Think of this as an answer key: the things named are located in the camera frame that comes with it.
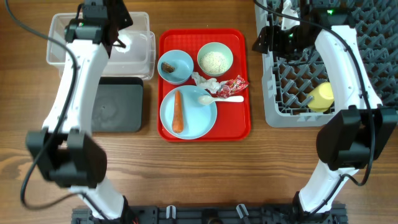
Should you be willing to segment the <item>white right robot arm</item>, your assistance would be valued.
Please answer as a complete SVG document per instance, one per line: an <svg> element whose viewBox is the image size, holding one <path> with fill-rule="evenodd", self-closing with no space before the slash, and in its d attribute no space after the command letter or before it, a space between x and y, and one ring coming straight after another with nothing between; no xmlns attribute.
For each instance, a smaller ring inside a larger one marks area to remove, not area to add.
<svg viewBox="0 0 398 224"><path fill-rule="evenodd" d="M282 24L261 29L253 50L295 60L307 47L320 54L334 97L335 115L317 135L318 164L295 194L290 219L320 223L331 216L334 198L348 180L364 171L363 186L397 126L394 108L383 105L369 81L358 49L352 13L330 1L301 1L300 15L268 10Z"/></svg>

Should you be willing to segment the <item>orange carrot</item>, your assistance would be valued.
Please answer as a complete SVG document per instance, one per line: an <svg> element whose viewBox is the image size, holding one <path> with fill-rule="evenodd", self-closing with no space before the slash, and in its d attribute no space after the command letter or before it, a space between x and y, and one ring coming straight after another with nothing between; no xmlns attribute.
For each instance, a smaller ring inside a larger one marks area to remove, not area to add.
<svg viewBox="0 0 398 224"><path fill-rule="evenodd" d="M181 133L183 129L184 129L184 121L183 121L182 98L181 98L181 92L177 90L175 92L172 130L175 133Z"/></svg>

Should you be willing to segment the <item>red snack wrapper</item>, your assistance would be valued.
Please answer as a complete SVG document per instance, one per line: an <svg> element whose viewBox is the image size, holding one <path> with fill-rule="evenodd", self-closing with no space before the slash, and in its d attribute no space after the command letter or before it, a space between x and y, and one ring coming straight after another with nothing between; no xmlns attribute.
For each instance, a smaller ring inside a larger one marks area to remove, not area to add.
<svg viewBox="0 0 398 224"><path fill-rule="evenodd" d="M222 85L221 88L216 92L218 97L228 98L233 96L249 86L249 82L238 75L235 79L227 80Z"/></svg>

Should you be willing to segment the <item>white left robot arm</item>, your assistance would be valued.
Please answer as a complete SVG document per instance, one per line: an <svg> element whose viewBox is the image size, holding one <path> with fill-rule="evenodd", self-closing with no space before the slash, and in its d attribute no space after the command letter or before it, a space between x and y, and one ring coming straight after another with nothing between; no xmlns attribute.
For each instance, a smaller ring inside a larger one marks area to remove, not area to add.
<svg viewBox="0 0 398 224"><path fill-rule="evenodd" d="M121 0L84 1L65 27L67 52L55 102L26 145L43 178L79 196L100 222L138 223L127 199L106 177L107 157L91 137L96 92L118 32L133 24Z"/></svg>

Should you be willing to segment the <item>white plastic spoon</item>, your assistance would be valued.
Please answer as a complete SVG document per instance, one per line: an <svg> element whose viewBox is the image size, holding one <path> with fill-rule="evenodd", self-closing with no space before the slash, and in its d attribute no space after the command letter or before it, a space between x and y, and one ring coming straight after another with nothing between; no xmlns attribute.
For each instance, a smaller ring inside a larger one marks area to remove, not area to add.
<svg viewBox="0 0 398 224"><path fill-rule="evenodd" d="M230 96L228 98L218 98L218 97L212 97L210 95L202 95L198 98L198 102L202 105L210 105L217 101L241 103L244 101L244 97L243 96Z"/></svg>

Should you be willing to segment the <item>yellow plastic cup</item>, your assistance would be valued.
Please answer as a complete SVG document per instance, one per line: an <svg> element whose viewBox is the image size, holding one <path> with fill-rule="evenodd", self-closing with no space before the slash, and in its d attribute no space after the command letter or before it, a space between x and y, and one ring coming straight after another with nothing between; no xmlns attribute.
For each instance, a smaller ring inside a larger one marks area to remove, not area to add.
<svg viewBox="0 0 398 224"><path fill-rule="evenodd" d="M312 99L307 104L307 106L312 111L318 113L326 112L335 100L331 83L329 82L319 84L308 94L308 97L311 97Z"/></svg>

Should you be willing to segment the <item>white tissue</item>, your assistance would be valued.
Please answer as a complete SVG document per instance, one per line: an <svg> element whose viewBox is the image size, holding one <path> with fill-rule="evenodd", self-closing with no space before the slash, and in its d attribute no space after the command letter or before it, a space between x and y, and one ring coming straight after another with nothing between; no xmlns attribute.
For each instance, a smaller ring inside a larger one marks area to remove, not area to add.
<svg viewBox="0 0 398 224"><path fill-rule="evenodd" d="M199 75L198 72L192 72L191 78L194 80L196 86L208 90L211 94L217 93L221 87L226 84L226 81L218 82L216 78L206 79Z"/></svg>

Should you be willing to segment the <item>light blue plate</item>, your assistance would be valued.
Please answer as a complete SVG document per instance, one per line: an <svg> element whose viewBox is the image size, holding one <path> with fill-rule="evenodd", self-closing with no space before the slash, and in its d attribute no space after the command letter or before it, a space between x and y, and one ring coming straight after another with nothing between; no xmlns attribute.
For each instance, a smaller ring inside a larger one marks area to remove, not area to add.
<svg viewBox="0 0 398 224"><path fill-rule="evenodd" d="M182 102L184 129L181 133L172 130L176 91L180 92ZM159 109L160 120L166 132L184 140L198 139L207 134L215 124L218 111L216 103L199 103L199 97L205 95L210 96L206 90L193 85L179 86L166 94Z"/></svg>

